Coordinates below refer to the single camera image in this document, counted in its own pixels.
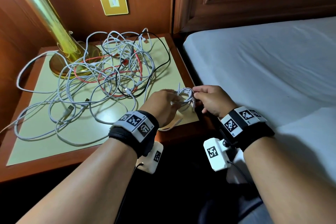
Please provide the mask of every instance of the wall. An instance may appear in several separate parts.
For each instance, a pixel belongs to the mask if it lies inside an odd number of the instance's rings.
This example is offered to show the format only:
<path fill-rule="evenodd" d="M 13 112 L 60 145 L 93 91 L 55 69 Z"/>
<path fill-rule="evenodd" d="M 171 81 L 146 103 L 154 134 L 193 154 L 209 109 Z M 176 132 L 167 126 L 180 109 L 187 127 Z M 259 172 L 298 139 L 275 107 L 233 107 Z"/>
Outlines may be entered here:
<path fill-rule="evenodd" d="M 127 0 L 129 14 L 119 16 L 106 16 L 100 0 L 50 1 L 77 40 L 95 31 L 139 32 L 147 27 L 154 33 L 170 32 L 171 0 Z M 0 100 L 0 129 L 9 122 L 18 101 L 13 84 L 19 70 L 40 47 L 54 44 L 24 0 L 0 0 L 0 94 L 8 96 Z"/>

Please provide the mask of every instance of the hand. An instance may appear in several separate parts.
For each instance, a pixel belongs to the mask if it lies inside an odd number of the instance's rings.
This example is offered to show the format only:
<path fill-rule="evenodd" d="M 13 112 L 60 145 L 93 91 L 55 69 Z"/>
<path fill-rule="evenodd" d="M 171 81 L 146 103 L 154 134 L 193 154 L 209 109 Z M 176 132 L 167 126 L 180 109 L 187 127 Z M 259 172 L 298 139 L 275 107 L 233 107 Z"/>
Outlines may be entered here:
<path fill-rule="evenodd" d="M 156 91 L 147 99 L 139 110 L 149 112 L 153 115 L 162 128 L 168 125 L 175 117 L 175 114 L 181 105 L 170 102 L 181 101 L 181 97 L 174 94 L 174 90 Z"/>
<path fill-rule="evenodd" d="M 201 101 L 198 104 L 204 105 L 202 113 L 210 112 L 222 119 L 232 109 L 238 107 L 220 86 L 202 85 L 195 86 L 192 90 L 195 92 L 195 99 Z"/>

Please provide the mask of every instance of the mattress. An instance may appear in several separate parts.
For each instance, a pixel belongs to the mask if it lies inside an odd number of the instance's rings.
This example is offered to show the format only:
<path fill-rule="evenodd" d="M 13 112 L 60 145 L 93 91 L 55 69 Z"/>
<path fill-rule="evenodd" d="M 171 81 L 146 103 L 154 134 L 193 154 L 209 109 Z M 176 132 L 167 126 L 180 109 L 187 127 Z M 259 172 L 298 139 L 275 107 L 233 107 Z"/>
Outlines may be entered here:
<path fill-rule="evenodd" d="M 336 183 L 336 17 L 201 31 L 183 47 L 203 84 L 258 110 Z"/>

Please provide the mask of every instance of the lamp base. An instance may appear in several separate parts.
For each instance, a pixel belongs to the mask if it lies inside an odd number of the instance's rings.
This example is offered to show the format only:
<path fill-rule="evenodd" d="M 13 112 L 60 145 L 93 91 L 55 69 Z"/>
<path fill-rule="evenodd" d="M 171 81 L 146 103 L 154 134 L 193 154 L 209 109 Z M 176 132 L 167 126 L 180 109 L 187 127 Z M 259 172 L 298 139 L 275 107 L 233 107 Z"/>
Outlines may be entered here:
<path fill-rule="evenodd" d="M 85 43 L 79 43 L 79 44 L 83 48 L 86 48 Z M 93 62 L 100 61 L 102 59 L 102 52 L 97 46 L 89 44 L 88 48 L 87 48 L 87 52 L 88 53 L 86 54 L 86 60 L 89 59 L 89 58 L 96 58 L 96 59 L 88 60 L 86 63 L 93 63 Z M 65 56 L 62 51 L 58 51 L 58 53 Z M 65 63 L 64 59 L 57 54 L 54 54 L 49 61 L 50 70 L 56 76 L 60 76 L 60 73 L 65 66 L 66 66 L 66 63 Z M 66 78 L 68 72 L 69 72 L 69 69 L 68 68 L 65 69 L 64 72 L 61 74 L 61 78 Z M 85 66 L 78 65 L 76 67 L 76 74 L 78 76 L 89 75 L 90 73 L 91 73 L 90 70 L 88 70 Z M 71 72 L 70 78 L 74 78 L 74 77 L 75 77 L 75 74 L 73 72 Z"/>

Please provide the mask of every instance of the forearm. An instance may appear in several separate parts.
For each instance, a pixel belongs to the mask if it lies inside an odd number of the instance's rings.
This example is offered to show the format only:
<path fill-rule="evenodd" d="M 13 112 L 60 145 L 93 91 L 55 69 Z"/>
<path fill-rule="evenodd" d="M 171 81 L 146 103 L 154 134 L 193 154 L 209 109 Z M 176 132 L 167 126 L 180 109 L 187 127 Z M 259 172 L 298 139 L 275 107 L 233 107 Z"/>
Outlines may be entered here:
<path fill-rule="evenodd" d="M 336 189 L 293 162 L 279 143 L 261 138 L 244 151 L 246 165 L 275 223 L 333 223 Z"/>
<path fill-rule="evenodd" d="M 18 223 L 112 223 L 136 161 L 131 147 L 108 139 Z"/>

